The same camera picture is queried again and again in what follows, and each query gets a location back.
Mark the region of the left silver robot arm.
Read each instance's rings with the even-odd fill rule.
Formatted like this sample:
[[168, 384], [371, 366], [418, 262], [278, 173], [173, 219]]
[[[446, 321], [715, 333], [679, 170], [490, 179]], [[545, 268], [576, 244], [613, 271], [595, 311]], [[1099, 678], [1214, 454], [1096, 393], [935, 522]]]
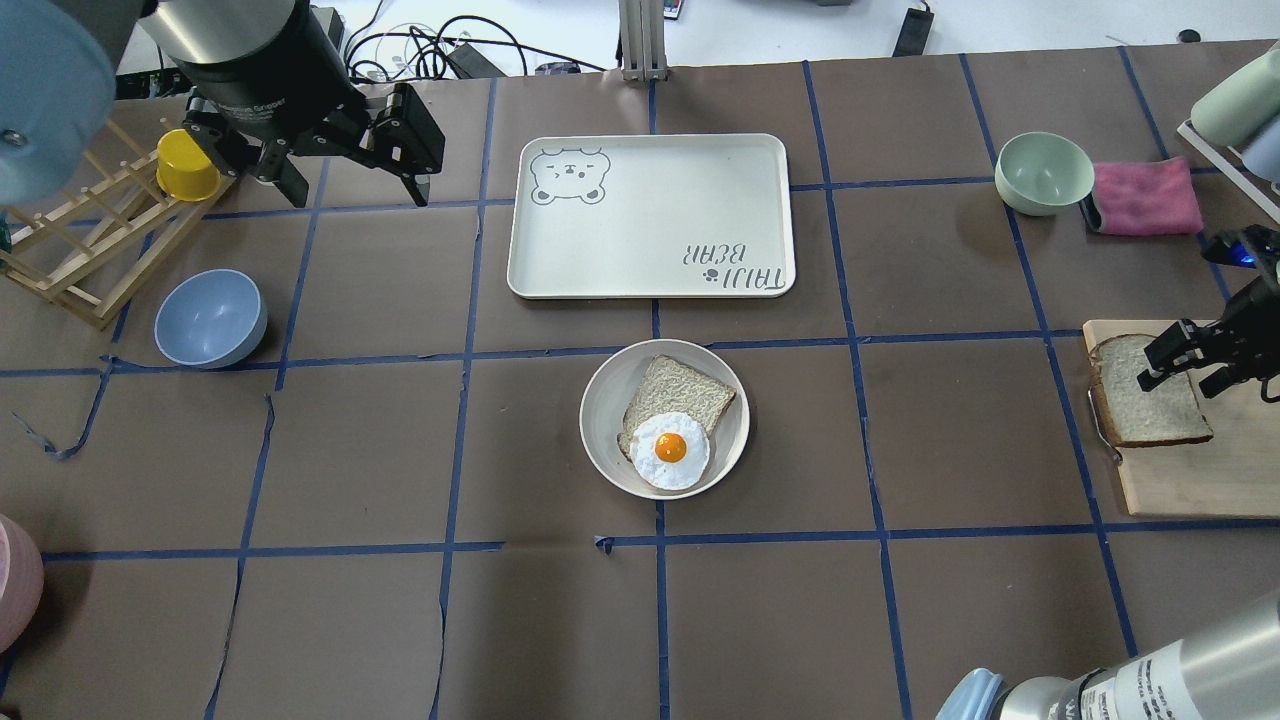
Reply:
[[347, 158], [426, 204], [442, 128], [407, 83], [360, 92], [306, 1], [3, 3], [4, 204], [73, 177], [108, 122], [134, 28], [192, 83], [183, 126], [220, 176], [252, 176], [301, 208], [308, 182], [293, 158]]

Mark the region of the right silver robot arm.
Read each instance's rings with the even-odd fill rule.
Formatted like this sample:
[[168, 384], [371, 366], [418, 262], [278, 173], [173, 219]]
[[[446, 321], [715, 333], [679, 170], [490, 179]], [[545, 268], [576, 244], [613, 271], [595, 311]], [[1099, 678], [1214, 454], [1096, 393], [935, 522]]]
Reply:
[[[1091, 355], [1091, 404], [1111, 448], [1207, 441], [1202, 398], [1257, 380], [1266, 404], [1277, 377], [1277, 232], [1248, 225], [1217, 233], [1216, 264], [1249, 266], [1254, 279], [1206, 325], [1174, 322], [1157, 336], [1120, 334]], [[1277, 593], [1156, 651], [1078, 679], [1007, 684], [978, 667], [938, 711], [941, 719], [1275, 719]]]

